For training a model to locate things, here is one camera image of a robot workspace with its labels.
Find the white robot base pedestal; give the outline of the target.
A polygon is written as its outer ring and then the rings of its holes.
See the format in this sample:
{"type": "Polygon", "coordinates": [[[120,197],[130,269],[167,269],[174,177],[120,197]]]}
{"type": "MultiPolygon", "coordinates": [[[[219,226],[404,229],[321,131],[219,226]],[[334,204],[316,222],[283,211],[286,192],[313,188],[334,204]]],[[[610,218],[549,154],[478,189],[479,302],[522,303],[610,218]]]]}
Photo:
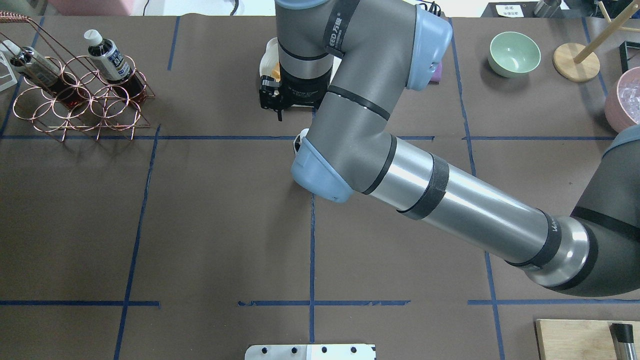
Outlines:
{"type": "Polygon", "coordinates": [[[374,344],[256,344],[250,346],[245,360],[376,360],[374,344]]]}

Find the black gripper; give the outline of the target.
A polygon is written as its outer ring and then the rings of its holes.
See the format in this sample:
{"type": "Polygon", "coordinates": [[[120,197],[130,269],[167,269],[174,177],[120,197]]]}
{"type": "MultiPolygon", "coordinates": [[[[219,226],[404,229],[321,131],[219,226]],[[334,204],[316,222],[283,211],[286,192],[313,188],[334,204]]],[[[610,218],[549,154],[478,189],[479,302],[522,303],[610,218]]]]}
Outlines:
{"type": "Polygon", "coordinates": [[[302,79],[284,71],[281,81],[262,75],[258,89],[260,106],[277,112],[294,105],[318,109],[328,91],[331,75],[329,70],[320,77],[302,79]]]}

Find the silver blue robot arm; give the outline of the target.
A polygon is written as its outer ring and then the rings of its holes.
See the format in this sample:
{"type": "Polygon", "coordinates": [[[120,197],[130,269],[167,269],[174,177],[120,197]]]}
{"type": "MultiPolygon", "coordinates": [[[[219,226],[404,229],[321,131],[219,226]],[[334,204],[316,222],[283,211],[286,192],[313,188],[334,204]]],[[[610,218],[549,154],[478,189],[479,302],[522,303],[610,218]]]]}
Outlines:
{"type": "Polygon", "coordinates": [[[448,21],[402,0],[277,0],[284,100],[319,101],[291,166],[343,203],[371,195],[569,296],[639,288],[639,126],[605,151],[569,216],[551,216],[385,131],[405,89],[422,91],[450,46],[448,21]]]}

